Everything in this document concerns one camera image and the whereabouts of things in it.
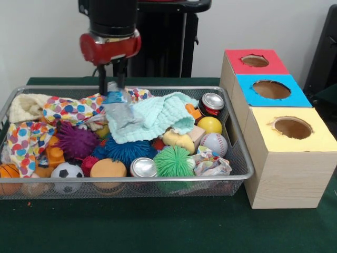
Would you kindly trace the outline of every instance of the red box top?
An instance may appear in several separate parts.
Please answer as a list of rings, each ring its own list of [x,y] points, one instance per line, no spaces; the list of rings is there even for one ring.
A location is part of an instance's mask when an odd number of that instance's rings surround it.
[[[235,74],[289,74],[289,71],[274,50],[226,50],[226,54]]]

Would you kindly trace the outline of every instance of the wire mesh basket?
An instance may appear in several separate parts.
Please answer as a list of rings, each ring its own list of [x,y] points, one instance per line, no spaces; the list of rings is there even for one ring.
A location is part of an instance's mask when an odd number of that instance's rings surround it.
[[[143,86],[154,96],[175,91],[200,99],[204,93],[220,95],[225,108],[219,115],[222,135],[229,147],[225,158],[233,169],[230,176],[175,177],[175,178],[0,178],[2,199],[70,199],[70,198],[125,198],[176,196],[232,196],[243,180],[254,173],[254,166],[243,139],[228,94],[220,87],[211,86]],[[9,127],[9,107],[21,93],[46,94],[81,99],[97,92],[96,86],[24,86],[12,92],[0,112],[1,149]]]

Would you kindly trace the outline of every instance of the round hole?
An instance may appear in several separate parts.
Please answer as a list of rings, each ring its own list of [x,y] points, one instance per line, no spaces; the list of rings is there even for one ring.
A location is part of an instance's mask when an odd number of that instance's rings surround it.
[[[269,61],[265,57],[254,54],[242,57],[241,61],[250,67],[267,67],[269,65]]]
[[[253,89],[267,99],[285,99],[290,96],[290,89],[276,81],[258,81],[253,84]]]
[[[275,128],[283,135],[298,140],[303,140],[312,133],[312,129],[308,123],[295,117],[282,117],[277,119]]]

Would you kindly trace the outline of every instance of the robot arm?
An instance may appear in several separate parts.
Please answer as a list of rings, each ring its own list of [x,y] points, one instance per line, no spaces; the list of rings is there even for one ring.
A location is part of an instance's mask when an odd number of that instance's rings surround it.
[[[118,87],[124,88],[127,59],[141,49],[136,29],[137,0],[78,0],[81,13],[89,17],[90,29],[80,37],[86,61],[97,66],[100,94],[107,94],[105,65],[118,63]]]

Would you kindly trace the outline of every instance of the light green towel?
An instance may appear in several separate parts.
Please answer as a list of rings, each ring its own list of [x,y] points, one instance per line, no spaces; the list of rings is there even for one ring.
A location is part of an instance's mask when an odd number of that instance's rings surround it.
[[[129,124],[118,131],[115,130],[115,120],[108,114],[106,118],[109,121],[111,135],[118,144],[153,140],[165,133],[169,127],[180,134],[192,131],[195,121],[187,112],[186,104],[196,107],[198,101],[181,92],[146,99],[132,106],[136,117],[142,117],[144,123],[141,126]]]

